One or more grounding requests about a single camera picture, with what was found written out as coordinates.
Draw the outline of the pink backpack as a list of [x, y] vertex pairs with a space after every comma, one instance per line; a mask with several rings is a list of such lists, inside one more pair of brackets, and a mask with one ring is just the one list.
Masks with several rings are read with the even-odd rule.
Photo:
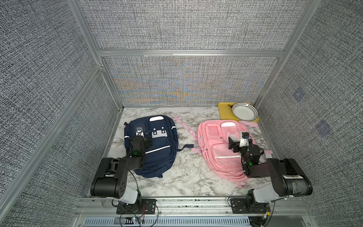
[[193, 131], [177, 116], [174, 119], [198, 141], [199, 149], [192, 151], [203, 155], [208, 167], [222, 179], [233, 182], [240, 188], [246, 188], [248, 177], [244, 175], [241, 155], [228, 148], [228, 139], [240, 143], [241, 134], [248, 132], [248, 127], [258, 128], [257, 123], [234, 120], [208, 120], [199, 124]]

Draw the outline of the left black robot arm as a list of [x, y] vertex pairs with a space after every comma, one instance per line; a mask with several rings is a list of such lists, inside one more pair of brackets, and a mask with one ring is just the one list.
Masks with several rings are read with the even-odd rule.
[[152, 146], [152, 140], [148, 137], [135, 136], [130, 144], [130, 155], [101, 160], [90, 187], [91, 196], [114, 198], [123, 204], [141, 204], [139, 190], [127, 186], [128, 173], [144, 167], [146, 149]]

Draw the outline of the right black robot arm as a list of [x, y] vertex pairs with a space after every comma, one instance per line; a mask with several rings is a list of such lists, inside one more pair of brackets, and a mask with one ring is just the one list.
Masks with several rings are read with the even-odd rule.
[[247, 209], [260, 209], [266, 204], [290, 196], [312, 194], [312, 183], [295, 159], [268, 158], [266, 162], [261, 163], [260, 157], [263, 150], [253, 144], [249, 133], [242, 132], [239, 142], [229, 137], [228, 148], [240, 154], [242, 169], [247, 178], [269, 177], [271, 179], [270, 184], [248, 191], [244, 201]]

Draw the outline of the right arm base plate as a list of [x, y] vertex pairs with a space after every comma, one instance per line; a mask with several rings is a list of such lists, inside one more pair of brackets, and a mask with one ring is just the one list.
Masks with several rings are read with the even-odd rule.
[[233, 214], [265, 214], [269, 211], [268, 204], [253, 204], [246, 206], [245, 199], [229, 197], [228, 204], [232, 209]]

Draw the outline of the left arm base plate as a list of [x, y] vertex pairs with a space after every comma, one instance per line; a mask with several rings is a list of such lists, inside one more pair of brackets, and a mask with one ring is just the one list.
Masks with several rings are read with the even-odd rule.
[[117, 206], [116, 214], [155, 214], [156, 199], [141, 199], [134, 204], [120, 203]]

